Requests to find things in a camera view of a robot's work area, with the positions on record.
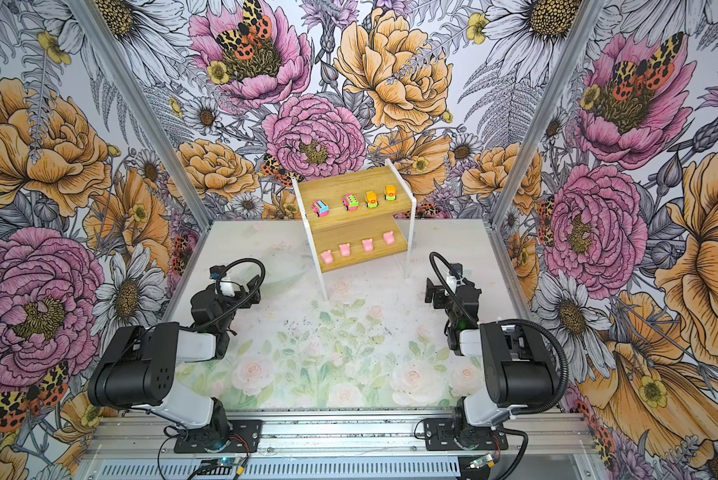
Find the orange green toy car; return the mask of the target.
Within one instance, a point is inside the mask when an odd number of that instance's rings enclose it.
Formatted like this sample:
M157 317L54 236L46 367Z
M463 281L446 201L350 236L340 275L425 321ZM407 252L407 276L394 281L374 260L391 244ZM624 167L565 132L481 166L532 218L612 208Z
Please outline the orange green toy car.
M397 189L395 185L386 185L384 187L384 198L388 202L395 201L397 198Z

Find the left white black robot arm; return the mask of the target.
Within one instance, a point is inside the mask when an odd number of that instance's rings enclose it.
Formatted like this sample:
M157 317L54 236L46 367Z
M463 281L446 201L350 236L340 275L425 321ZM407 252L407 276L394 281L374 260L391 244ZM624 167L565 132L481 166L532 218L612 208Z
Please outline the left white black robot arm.
M176 379L184 363L222 359L239 309L260 302L263 277L256 275L233 295L220 283L210 284L191 299L194 323L164 322L153 327L119 328L105 349L87 387L92 405L141 410L171 421L182 442L220 451L232 439L222 402L202 396Z

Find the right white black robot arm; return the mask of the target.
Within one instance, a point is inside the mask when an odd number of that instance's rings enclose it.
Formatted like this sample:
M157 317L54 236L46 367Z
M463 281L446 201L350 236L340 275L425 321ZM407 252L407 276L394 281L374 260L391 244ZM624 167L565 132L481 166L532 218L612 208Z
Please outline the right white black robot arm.
M508 441L499 428L507 420L529 410L546 411L558 401L560 379L545 344L548 336L524 320L472 323L480 295L469 280L426 281L425 302L447 315L448 348L480 360L483 371L475 393L457 396L451 417L424 421L429 451L503 450Z

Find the white wooden two-tier shelf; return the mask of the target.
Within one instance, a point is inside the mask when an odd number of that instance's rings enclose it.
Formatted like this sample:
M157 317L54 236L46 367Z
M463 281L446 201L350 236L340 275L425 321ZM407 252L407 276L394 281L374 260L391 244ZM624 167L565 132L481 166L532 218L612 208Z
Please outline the white wooden two-tier shelf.
M388 202L384 198L384 187L395 185L397 198ZM298 208L301 213L310 253L316 268L320 293L329 297L324 279L327 272L343 269L360 263L374 261L383 257L404 253L403 268L409 268L415 231L417 199L401 173L389 159L382 167L350 172L329 178L320 178L299 182L292 181ZM365 193L374 191L379 206L368 209ZM347 211L342 197L354 194L360 205L355 211ZM323 200L330 208L328 215L318 218L312 203ZM396 243L387 245L383 234L393 231ZM364 239L373 239L374 251L365 252ZM351 244L351 255L342 257L339 245ZM326 265L320 254L331 250L334 262Z

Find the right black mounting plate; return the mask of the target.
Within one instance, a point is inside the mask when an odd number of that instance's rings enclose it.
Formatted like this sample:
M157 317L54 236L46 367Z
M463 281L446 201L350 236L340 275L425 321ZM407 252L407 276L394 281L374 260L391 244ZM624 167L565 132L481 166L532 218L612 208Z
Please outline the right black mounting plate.
M415 434L427 451L497 451L508 448L506 436L487 427L457 426L452 418L427 418Z

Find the black mounting plate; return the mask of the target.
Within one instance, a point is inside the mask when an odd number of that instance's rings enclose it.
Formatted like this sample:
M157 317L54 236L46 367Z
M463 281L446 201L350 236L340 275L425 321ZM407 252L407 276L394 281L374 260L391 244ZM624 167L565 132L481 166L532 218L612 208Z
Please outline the black mounting plate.
M506 436L487 427L457 426L452 418L427 418L415 434L427 451L497 451L508 448Z
M220 429L189 429L176 440L177 454L255 453L261 440L260 420L231 420Z

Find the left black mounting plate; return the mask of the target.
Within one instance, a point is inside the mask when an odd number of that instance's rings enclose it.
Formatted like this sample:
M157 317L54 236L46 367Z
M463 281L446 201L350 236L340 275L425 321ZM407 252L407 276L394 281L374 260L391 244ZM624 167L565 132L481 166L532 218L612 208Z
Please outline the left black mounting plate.
M176 440L177 454L255 453L261 440L260 420L231 420L220 429L189 429Z

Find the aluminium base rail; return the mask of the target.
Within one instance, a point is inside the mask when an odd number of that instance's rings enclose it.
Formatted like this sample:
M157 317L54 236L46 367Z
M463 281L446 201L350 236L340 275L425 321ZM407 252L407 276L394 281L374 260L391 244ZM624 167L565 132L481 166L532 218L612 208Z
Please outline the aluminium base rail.
M425 455L424 421L449 420L448 409L240 411L234 423L259 421L243 453L257 458ZM89 445L99 458L176 458L167 422L141 412L102 421ZM529 455L593 454L595 442L578 414L519 416L507 429L528 435Z

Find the aluminium right corner post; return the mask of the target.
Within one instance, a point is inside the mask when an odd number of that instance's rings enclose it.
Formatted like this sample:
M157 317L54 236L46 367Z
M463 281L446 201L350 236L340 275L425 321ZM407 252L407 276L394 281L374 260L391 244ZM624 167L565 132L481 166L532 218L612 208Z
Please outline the aluminium right corner post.
M521 142L513 169L507 177L506 184L499 195L498 203L493 210L490 223L492 230L498 229L507 215L509 207L513 204L513 200L521 186L522 178L530 168L537 150L537 144L551 119L553 110L561 98L563 90L571 78L572 71L584 54L589 37L595 29L604 4L605 2L601 0L591 0L583 1L580 6L566 45L562 49L562 55L551 71L540 103L534 111L529 129Z

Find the aluminium corner post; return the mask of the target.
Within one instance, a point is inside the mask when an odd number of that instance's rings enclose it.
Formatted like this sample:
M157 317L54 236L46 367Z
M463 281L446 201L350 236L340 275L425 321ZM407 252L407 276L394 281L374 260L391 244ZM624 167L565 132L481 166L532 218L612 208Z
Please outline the aluminium corner post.
M94 1L71 1L69 8L87 35L93 49L100 55L103 65L114 77L120 93L143 128L153 150L165 164L167 172L194 216L199 229L204 233L208 232L213 220L208 215L195 187L191 184L166 132L157 120L136 76L131 71L126 55L110 33L96 3Z
M571 78L572 71L584 54L589 37L595 29L604 4L605 2L601 0L591 0L583 1L580 6L566 45L562 49L562 55L551 71L540 103L534 111L529 129L521 142L513 169L507 177L506 184L499 195L498 203L493 210L490 223L492 230L498 229L507 215L509 207L513 204L513 200L521 186L522 178L530 168L537 150L537 144L551 119L553 110L561 98L563 90Z

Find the aluminium left corner post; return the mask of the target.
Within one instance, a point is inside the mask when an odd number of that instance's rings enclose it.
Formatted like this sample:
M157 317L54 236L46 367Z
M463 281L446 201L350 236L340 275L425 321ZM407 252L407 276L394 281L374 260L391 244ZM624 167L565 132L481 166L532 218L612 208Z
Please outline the aluminium left corner post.
M157 120L136 76L131 71L126 55L110 33L96 3L94 1L71 1L69 8L87 35L93 49L100 55L103 65L114 77L120 93L143 128L153 150L165 164L167 172L194 216L199 229L204 233L208 232L213 220L208 215L195 187L191 184L166 132Z

